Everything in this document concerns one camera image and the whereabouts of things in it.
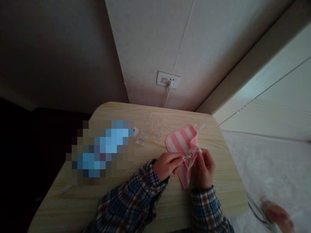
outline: wooden table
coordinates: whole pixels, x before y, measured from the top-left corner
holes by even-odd
[[[242,180],[228,150],[216,120],[207,114],[167,108],[109,102],[96,109],[91,120],[133,120],[137,128],[145,127],[144,114],[165,115],[166,135],[157,144],[147,141],[142,148],[135,147],[134,163],[123,177],[110,186],[72,186],[60,195],[66,185],[65,162],[36,212],[29,232],[80,232],[95,216],[97,201],[115,185],[122,183],[148,160],[166,152],[166,136],[189,124],[204,122],[206,129],[198,130],[198,143],[210,151],[215,163],[214,185],[227,217],[244,213],[248,199]],[[168,186],[156,204],[157,216],[145,232],[169,232],[190,226],[190,195],[184,191],[177,175],[171,175]]]

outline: plaid shirt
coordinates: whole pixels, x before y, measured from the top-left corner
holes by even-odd
[[[83,232],[142,232],[156,217],[155,204],[169,177],[160,181],[150,160],[129,181],[117,186],[98,202],[96,217]],[[214,187],[204,192],[192,191],[191,232],[233,233]]]

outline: electrical socket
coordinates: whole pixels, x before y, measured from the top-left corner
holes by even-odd
[[[156,83],[158,85],[168,87],[167,83],[169,80],[172,82],[171,88],[177,89],[180,82],[180,76],[158,71],[158,76],[156,79]]]

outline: pink object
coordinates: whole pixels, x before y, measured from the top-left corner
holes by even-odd
[[[198,147],[198,132],[192,125],[188,125],[169,134],[165,140],[165,145],[168,152],[178,152],[187,156],[188,151],[192,149],[195,155],[199,150]],[[191,169],[194,165],[197,156],[188,159],[189,164],[181,164],[177,170],[178,177],[184,189],[187,189],[190,184]]]

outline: mattress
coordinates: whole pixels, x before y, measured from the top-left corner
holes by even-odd
[[[292,218],[296,233],[311,233],[311,143],[223,131],[246,191],[266,197]],[[269,232],[249,209],[230,219],[236,233]]]

